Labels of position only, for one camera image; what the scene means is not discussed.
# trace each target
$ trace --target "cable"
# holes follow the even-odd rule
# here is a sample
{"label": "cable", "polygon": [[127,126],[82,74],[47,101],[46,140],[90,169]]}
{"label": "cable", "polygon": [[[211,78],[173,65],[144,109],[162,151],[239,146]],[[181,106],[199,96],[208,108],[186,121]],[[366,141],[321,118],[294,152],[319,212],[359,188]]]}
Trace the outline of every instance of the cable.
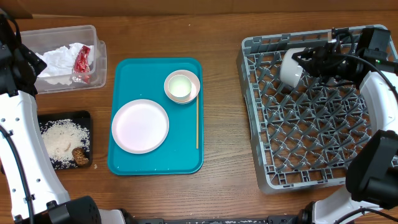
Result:
{"label": "cable", "polygon": [[355,52],[355,56],[359,56],[359,54],[365,50],[365,47],[359,49],[358,51]]}
{"label": "cable", "polygon": [[29,223],[34,224],[34,213],[33,213],[33,203],[32,196],[29,191],[29,186],[27,185],[24,167],[22,166],[21,158],[19,157],[17,148],[15,147],[14,141],[12,141],[11,136],[7,131],[0,125],[0,132],[6,138],[8,145],[10,145],[11,151],[14,155],[15,161],[18,166],[19,176],[21,177],[22,186],[25,192],[25,198],[27,202],[27,209],[29,211]]}
{"label": "cable", "polygon": [[337,49],[337,46],[340,43],[340,35],[341,34],[338,34],[336,37],[336,43],[334,44],[333,49],[331,50],[332,52],[334,52]]}
{"label": "cable", "polygon": [[365,63],[366,65],[369,65],[371,68],[373,68],[375,71],[377,71],[378,74],[380,74],[380,76],[384,79],[384,81],[386,81],[387,86],[391,89],[391,91],[392,91],[392,93],[394,94],[394,96],[395,96],[395,98],[396,98],[396,100],[397,100],[397,103],[398,103],[398,93],[397,93],[397,90],[396,90],[395,86],[392,85],[392,83],[390,82],[390,80],[388,80],[388,78],[385,76],[385,74],[383,74],[383,73],[380,71],[380,69],[376,68],[376,66],[372,65],[372,63],[370,63],[370,62],[368,62],[367,60],[362,59],[362,58],[360,58],[360,57],[354,56],[354,55],[348,55],[348,54],[334,54],[334,55],[332,55],[332,56],[337,56],[337,57],[348,57],[348,58],[352,58],[352,59],[358,60],[358,61],[360,61],[360,62],[362,62],[362,63]]}
{"label": "cable", "polygon": [[355,210],[355,211],[352,211],[352,212],[346,214],[345,216],[339,218],[339,219],[335,222],[335,224],[340,224],[341,222],[345,221],[347,218],[352,217],[353,215],[356,215],[356,214],[358,214],[358,213],[362,213],[362,214],[364,215],[365,212],[372,212],[372,213],[381,215],[381,216],[384,217],[384,218],[388,218],[388,219],[390,219],[390,220],[392,220],[392,221],[394,221],[394,222],[398,222],[398,218],[392,217],[392,216],[387,215],[387,214],[385,214],[385,213],[383,213],[383,212],[380,212],[380,211],[377,211],[377,210],[374,210],[374,209],[371,209],[371,208],[360,208],[360,209],[357,209],[357,210]]}
{"label": "cable", "polygon": [[11,21],[11,22],[14,24],[15,30],[16,30],[16,37],[17,37],[17,40],[19,41],[20,44],[22,44],[21,32],[19,31],[19,26],[18,26],[17,22],[16,22],[15,19],[14,19],[12,16],[10,16],[5,10],[3,10],[3,9],[1,9],[1,8],[0,8],[0,10],[2,10],[2,11],[4,12],[4,14],[3,14],[4,17],[5,17],[6,19],[8,19],[9,21]]}
{"label": "cable", "polygon": [[[355,40],[354,40],[354,36],[353,36],[352,33],[348,32],[348,31],[347,31],[347,33],[349,35],[349,39],[351,40],[351,47],[349,48],[349,52],[347,54],[351,55],[353,53],[353,51],[354,51]],[[334,63],[332,65],[326,66],[325,69],[333,68],[333,67],[343,63],[346,59],[347,59],[347,57],[341,59],[340,61],[338,61],[338,62],[336,62],[336,63]]]}
{"label": "cable", "polygon": [[343,82],[336,85],[326,85],[326,83],[321,83],[320,85],[324,87],[340,87],[345,85],[355,85],[355,82]]}

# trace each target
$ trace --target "white bowl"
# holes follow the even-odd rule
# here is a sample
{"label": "white bowl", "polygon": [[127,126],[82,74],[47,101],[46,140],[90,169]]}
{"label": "white bowl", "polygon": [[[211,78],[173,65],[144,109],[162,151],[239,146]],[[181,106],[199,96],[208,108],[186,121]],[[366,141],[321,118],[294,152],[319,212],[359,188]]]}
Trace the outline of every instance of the white bowl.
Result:
{"label": "white bowl", "polygon": [[[191,84],[192,84],[191,85],[191,93],[182,99],[178,99],[177,97],[173,96],[173,94],[171,94],[171,92],[169,91],[169,81],[177,75],[183,75],[183,76],[189,78],[189,80],[191,81]],[[188,70],[177,70],[177,71],[172,72],[166,78],[166,81],[164,82],[164,91],[165,91],[167,97],[169,97],[172,101],[174,101],[178,104],[187,104],[187,103],[191,102],[192,100],[194,100],[198,96],[199,91],[200,91],[200,81],[199,81],[199,78],[194,73],[192,73]]]}
{"label": "white bowl", "polygon": [[169,92],[175,99],[184,100],[191,94],[192,83],[185,75],[175,75],[167,84]]}
{"label": "white bowl", "polygon": [[288,49],[285,53],[282,65],[280,66],[280,80],[292,87],[296,87],[299,84],[303,68],[292,59],[292,55],[297,52],[301,52],[305,47],[297,49]]}
{"label": "white bowl", "polygon": [[126,152],[143,154],[158,148],[169,132],[169,117],[152,100],[133,100],[115,114],[112,135]]}

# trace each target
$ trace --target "brown food piece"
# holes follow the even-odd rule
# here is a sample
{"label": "brown food piece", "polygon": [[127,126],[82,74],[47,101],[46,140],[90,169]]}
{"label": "brown food piece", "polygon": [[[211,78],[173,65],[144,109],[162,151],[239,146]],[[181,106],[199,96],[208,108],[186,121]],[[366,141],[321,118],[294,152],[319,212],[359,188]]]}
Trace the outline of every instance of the brown food piece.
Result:
{"label": "brown food piece", "polygon": [[75,159],[78,166],[85,166],[88,164],[89,160],[85,156],[85,152],[82,148],[78,147],[72,150],[73,158]]}

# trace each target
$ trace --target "chopstick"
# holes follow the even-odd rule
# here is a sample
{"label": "chopstick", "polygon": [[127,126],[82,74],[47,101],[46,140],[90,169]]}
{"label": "chopstick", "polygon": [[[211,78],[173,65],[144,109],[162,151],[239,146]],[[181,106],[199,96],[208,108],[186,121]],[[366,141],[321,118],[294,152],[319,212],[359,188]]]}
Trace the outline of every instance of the chopstick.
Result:
{"label": "chopstick", "polygon": [[197,96],[197,149],[199,149],[199,95]]}

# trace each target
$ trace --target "teal tray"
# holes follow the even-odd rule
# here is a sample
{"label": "teal tray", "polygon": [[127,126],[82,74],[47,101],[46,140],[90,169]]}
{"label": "teal tray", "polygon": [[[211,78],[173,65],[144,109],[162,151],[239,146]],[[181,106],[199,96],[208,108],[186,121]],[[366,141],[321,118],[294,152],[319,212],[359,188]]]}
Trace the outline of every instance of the teal tray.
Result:
{"label": "teal tray", "polygon": [[[179,105],[164,92],[164,81],[176,70],[189,70],[200,80],[199,149],[197,149],[197,101]],[[116,175],[192,174],[204,160],[203,81],[200,63],[193,58],[126,59],[116,68],[112,121],[114,115],[132,100],[147,99],[160,104],[169,117],[169,133],[152,152],[131,154],[122,150],[109,135],[108,167]]]}

